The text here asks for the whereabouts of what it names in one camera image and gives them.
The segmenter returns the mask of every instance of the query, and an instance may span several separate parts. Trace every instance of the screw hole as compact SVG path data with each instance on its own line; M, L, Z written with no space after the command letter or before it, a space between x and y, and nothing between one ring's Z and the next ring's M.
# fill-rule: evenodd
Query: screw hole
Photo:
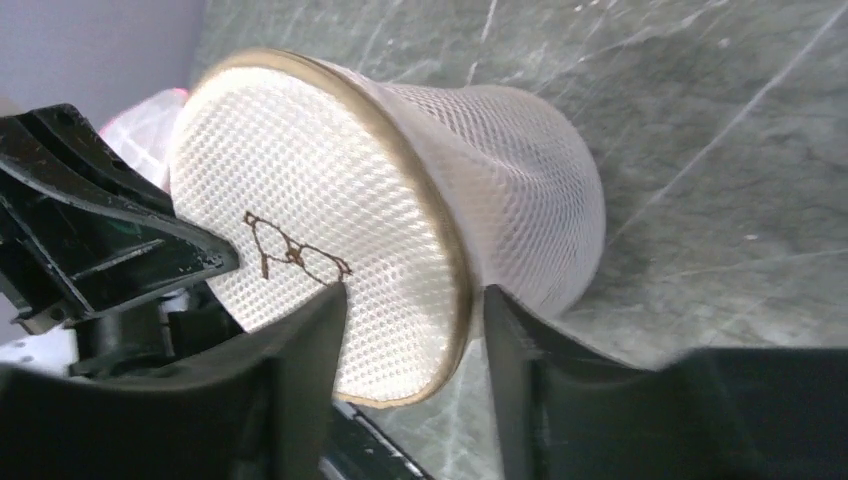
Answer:
M74 124L74 117L70 116L68 112L56 112L56 120L67 127Z
M65 319L65 311L64 311L64 310L62 310L61 308L54 308L54 309L50 312L50 318L51 318L52 320L57 321L57 322L61 322L62 320L64 320L64 319Z
M114 168L115 170L120 170L122 172L130 171L130 166L122 160L112 160L112 168Z

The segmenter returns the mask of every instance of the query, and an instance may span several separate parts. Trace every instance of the black clip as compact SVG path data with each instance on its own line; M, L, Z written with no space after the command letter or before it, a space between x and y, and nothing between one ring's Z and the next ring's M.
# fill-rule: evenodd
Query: black clip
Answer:
M119 313L239 265L71 105L0 118L0 204L0 289L18 322Z

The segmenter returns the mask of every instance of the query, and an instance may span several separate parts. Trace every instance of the gray marble wall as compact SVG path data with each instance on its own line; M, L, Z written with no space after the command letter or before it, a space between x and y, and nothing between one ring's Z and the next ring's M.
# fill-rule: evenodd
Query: gray marble wall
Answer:
M598 162L608 245L552 319L625 361L848 344L845 0L210 0L195 75L273 46L380 81L535 92ZM371 412L438 479L500 478L485 352Z

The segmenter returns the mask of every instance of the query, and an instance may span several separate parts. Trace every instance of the gold trim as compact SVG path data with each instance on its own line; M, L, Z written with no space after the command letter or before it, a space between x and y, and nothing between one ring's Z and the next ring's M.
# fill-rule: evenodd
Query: gold trim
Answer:
M441 240L442 245L446 247L448 261L453 267L452 274L454 284L457 287L456 305L458 314L458 318L454 322L455 330L451 335L453 341L445 352L445 358L439 371L420 392L397 400L378 402L337 394L337 398L340 400L372 408L400 407L430 398L448 383L459 368L468 344L474 302L474 287L468 252L447 203L427 174L418 153L413 149L406 136L395 126L395 122L388 112L358 85L342 74L310 58L282 50L246 50L212 67L200 79L195 90L222 71L248 67L272 68L333 95L337 101L360 119L363 126L389 153L389 158L395 161L395 166L409 180L425 215L435 225L436 235Z

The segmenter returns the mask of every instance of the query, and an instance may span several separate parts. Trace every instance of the mesh laundry bag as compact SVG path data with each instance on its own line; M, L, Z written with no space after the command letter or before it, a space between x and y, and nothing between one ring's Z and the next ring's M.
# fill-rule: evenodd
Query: mesh laundry bag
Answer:
M212 279L247 330L344 281L337 393L375 407L436 392L464 353L482 286L543 317L593 276L597 169L572 125L519 90L372 82L253 50L192 92L168 150L179 216L226 238Z
M129 167L163 190L168 189L165 150L187 96L181 88L163 90L121 112L100 130Z

